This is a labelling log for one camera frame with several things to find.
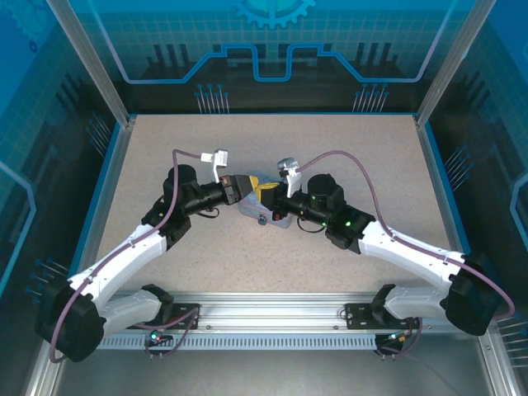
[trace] beige work surface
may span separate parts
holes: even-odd
[[[259,170],[276,175],[276,163],[294,157],[303,165],[331,150],[346,150],[365,165],[385,221],[402,233],[447,248],[448,242],[422,148],[410,115],[139,115],[120,174],[99,257],[122,242],[163,193],[171,152],[229,151],[222,174]],[[200,184],[209,164],[191,164]],[[329,172],[349,205],[374,213],[366,182],[345,157],[325,158],[303,172]],[[123,289],[154,283],[165,290],[200,292],[377,291],[383,284],[416,284],[395,265],[334,247],[323,233],[258,225],[221,206],[214,220],[191,217],[192,227],[169,252],[131,278]],[[306,228],[315,224],[305,224]]]

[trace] purple cable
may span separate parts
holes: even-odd
[[[177,342],[177,344],[173,347],[173,349],[171,349],[170,351],[167,351],[165,353],[161,353],[160,352],[158,355],[154,355],[150,351],[149,345],[145,342],[145,352],[148,353],[151,357],[152,356],[158,356],[160,359],[162,359],[165,356],[170,356],[174,352],[176,352],[180,348],[182,343],[184,342],[185,338],[187,337],[187,334],[189,333],[189,330],[191,330],[192,324],[194,323],[194,321],[196,319],[196,316],[198,315],[198,308],[194,308],[191,311],[189,311],[188,313],[186,313],[185,315],[183,315],[181,318],[178,318],[178,319],[170,322],[169,324],[165,324],[165,325],[162,325],[162,326],[147,326],[145,324],[143,324],[143,325],[136,324],[136,327],[138,327],[138,328],[147,328],[149,330],[158,330],[158,329],[164,329],[164,328],[169,328],[171,326],[174,326],[174,325],[178,324],[179,322],[182,322],[185,319],[189,318],[191,315],[193,315],[192,319],[189,321],[189,324],[187,324],[185,332],[183,333],[183,335],[181,336],[181,338]]]
[[[300,167],[297,172],[302,172],[303,170],[307,169],[308,167],[311,167],[312,165],[314,165],[320,159],[323,159],[323,158],[328,157],[330,155],[344,155],[345,157],[348,157],[349,159],[354,161],[354,163],[356,163],[356,165],[359,167],[359,169],[363,173],[363,176],[366,179],[367,184],[369,185],[370,194],[372,195],[372,200],[374,201],[374,207],[375,207],[376,214],[378,215],[379,223],[381,224],[381,227],[387,233],[387,235],[389,235],[394,241],[400,242],[402,245],[404,245],[404,246],[406,246],[408,248],[411,248],[412,250],[415,250],[417,252],[420,252],[420,253],[423,253],[423,254],[427,254],[428,256],[434,257],[434,258],[436,258],[438,260],[442,260],[443,262],[449,262],[450,264],[454,264],[456,266],[459,266],[463,270],[466,270],[470,274],[478,277],[481,281],[483,281],[488,286],[490,286],[493,290],[495,290],[504,299],[504,301],[506,301],[506,304],[508,305],[508,311],[505,314],[503,314],[503,315],[494,316],[493,317],[494,319],[510,318],[515,313],[515,305],[513,304],[513,301],[510,298],[510,296],[503,289],[501,289],[501,287],[499,285],[497,285],[495,282],[493,282],[491,279],[489,279],[484,274],[478,272],[477,270],[475,270],[474,268],[472,268],[471,266],[468,266],[467,264],[465,264],[463,262],[458,262],[458,261],[456,261],[456,260],[454,260],[454,259],[452,259],[450,257],[446,257],[445,255],[442,255],[440,253],[432,252],[430,250],[425,249],[424,247],[417,246],[414,243],[411,243],[411,242],[409,242],[409,241],[407,241],[407,240],[405,240],[403,238],[400,238],[397,235],[394,235],[393,232],[389,229],[389,227],[387,226],[387,224],[383,220],[383,216],[381,215],[380,203],[378,202],[378,196],[375,193],[374,185],[372,184],[372,181],[371,181],[371,179],[369,177],[369,174],[367,173],[365,167],[360,162],[360,160],[357,159],[356,157],[354,157],[352,154],[347,153],[346,151],[341,151],[341,150],[328,151],[326,153],[323,153],[323,154],[319,155],[318,157],[316,157],[313,160],[311,160],[309,163],[307,163],[307,164],[303,165],[302,167]]]
[[[418,318],[418,322],[420,324],[418,325],[418,330],[416,331],[416,336],[414,337],[414,340],[412,340],[411,345],[409,345],[408,348],[405,351],[398,352],[398,356],[407,355],[416,346],[416,344],[418,344],[418,340],[422,336],[422,330],[423,330],[423,320],[422,320],[422,318]]]
[[[398,353],[397,349],[389,348],[388,346],[382,346],[382,349],[385,349],[386,351],[393,352],[395,357],[403,356],[403,353],[404,353],[404,352]],[[425,367],[427,367],[430,371],[432,371],[438,377],[438,379],[440,381],[442,381],[444,383],[445,386],[447,386],[449,389],[451,389],[453,391],[453,393],[458,394],[459,396],[462,396],[461,393],[446,378],[444,378],[444,376],[442,374],[440,374],[438,371],[436,371],[427,362],[425,362],[422,359],[419,359],[419,358],[417,358],[417,357],[415,357],[413,355],[406,355],[406,357],[408,359],[411,359],[412,361],[416,361],[416,362],[420,363],[421,365],[424,365]]]
[[[57,324],[55,324],[55,329],[53,331],[53,336],[51,337],[50,348],[49,348],[49,359],[53,363],[60,363],[61,361],[64,361],[66,359],[66,356],[62,356],[59,359],[55,356],[55,350],[57,348],[57,341],[59,340],[59,333],[60,328],[63,326],[64,320],[66,319],[66,315],[68,314],[69,310],[72,308],[73,303],[77,299],[77,297],[83,292],[83,290],[88,286],[90,283],[92,283],[93,278],[97,276],[97,274],[104,268],[106,264],[108,264],[111,260],[119,256],[122,252],[124,252],[126,249],[130,248],[131,246],[135,245],[136,243],[141,242],[145,238],[149,237],[156,231],[158,231],[165,223],[169,220],[169,218],[172,215],[172,212],[174,211],[174,207],[176,206],[176,200],[178,195],[178,161],[176,158],[176,154],[185,155],[187,157],[200,159],[200,155],[187,153],[185,151],[181,151],[178,149],[174,149],[172,151],[172,163],[174,165],[174,193],[172,194],[172,200],[171,205],[168,208],[167,214],[163,217],[162,221],[159,222],[159,224],[154,227],[153,229],[149,230],[148,232],[144,233],[143,235],[140,235],[136,239],[132,240],[130,243],[127,243],[126,245],[121,246],[119,249],[115,250],[112,254],[110,254],[108,257],[106,257],[101,263],[96,266],[95,270],[92,271],[92,273],[86,277],[86,279],[82,282],[82,284],[78,287],[77,290],[75,290],[75,293],[73,293],[72,297],[68,300],[68,303],[64,306],[62,312],[59,315],[59,319],[57,319]]]

